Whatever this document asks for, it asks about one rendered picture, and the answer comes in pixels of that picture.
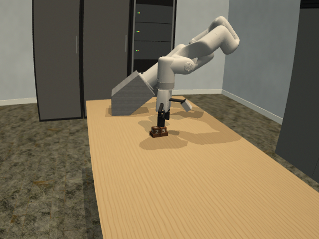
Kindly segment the brown number cube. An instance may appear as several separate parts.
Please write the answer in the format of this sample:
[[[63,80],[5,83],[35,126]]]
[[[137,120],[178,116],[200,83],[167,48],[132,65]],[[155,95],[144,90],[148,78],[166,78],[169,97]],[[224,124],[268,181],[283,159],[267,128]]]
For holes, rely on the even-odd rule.
[[[158,126],[152,126],[152,133],[153,134],[160,133],[160,128]]]
[[[159,127],[159,126],[158,126]],[[160,133],[163,133],[163,132],[166,132],[166,126],[164,126],[164,127],[159,127],[160,128]]]

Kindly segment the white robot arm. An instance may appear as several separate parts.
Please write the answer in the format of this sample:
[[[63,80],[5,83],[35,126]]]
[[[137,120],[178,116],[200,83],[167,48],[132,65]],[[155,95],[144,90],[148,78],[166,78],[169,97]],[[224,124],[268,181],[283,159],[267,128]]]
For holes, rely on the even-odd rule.
[[[213,59],[213,52],[219,47],[224,54],[229,55],[237,49],[239,42],[230,23],[219,16],[204,32],[190,40],[189,45],[178,45],[166,57],[160,57],[156,64],[139,75],[151,90],[156,84],[160,89],[173,89],[175,74],[187,75],[197,70]]]

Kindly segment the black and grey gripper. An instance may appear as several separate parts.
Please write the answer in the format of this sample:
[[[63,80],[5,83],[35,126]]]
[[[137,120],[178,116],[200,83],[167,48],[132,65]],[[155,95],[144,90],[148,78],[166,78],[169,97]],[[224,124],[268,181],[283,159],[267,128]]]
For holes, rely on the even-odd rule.
[[[169,99],[172,96],[173,89],[158,89],[156,112],[158,112],[158,123],[157,126],[164,127],[165,119],[169,120],[171,101]],[[163,114],[162,114],[163,113]]]

